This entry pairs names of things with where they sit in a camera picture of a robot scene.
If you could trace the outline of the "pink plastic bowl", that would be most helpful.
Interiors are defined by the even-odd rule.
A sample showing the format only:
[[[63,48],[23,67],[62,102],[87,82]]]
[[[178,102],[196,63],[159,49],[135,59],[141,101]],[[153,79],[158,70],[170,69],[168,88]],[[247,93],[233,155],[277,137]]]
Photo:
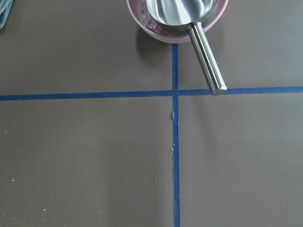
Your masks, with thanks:
[[[155,38],[156,40],[159,40],[161,42],[169,43],[169,44],[181,44],[181,43],[187,43],[190,41],[189,35],[173,35],[162,28],[155,28],[151,29],[144,25],[143,22],[143,14],[142,14],[142,7],[143,3],[146,2],[145,0],[127,0],[127,6],[129,9],[129,12],[131,16],[133,17],[134,21],[138,24],[138,26],[146,32],[151,37]],[[208,22],[207,25],[203,26],[203,31],[206,33],[209,29],[211,29],[215,23],[220,19],[222,14],[224,13],[228,0],[219,0],[218,6],[216,9],[216,12],[214,16],[211,18],[211,20]]]

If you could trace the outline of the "steel scoop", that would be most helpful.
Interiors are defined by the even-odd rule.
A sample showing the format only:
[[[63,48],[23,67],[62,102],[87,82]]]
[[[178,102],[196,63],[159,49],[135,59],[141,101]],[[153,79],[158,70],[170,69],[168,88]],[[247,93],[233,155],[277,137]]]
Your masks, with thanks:
[[[227,91],[213,51],[203,31],[214,16],[217,0],[148,0],[151,17],[165,31],[175,35],[189,35],[205,76],[211,95]]]

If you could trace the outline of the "grey folded cloth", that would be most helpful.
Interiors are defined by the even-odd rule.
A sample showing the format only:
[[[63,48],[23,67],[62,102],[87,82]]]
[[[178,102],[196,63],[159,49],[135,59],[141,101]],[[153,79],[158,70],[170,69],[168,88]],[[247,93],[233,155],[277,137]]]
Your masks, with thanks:
[[[13,0],[0,0],[0,28],[5,26]]]

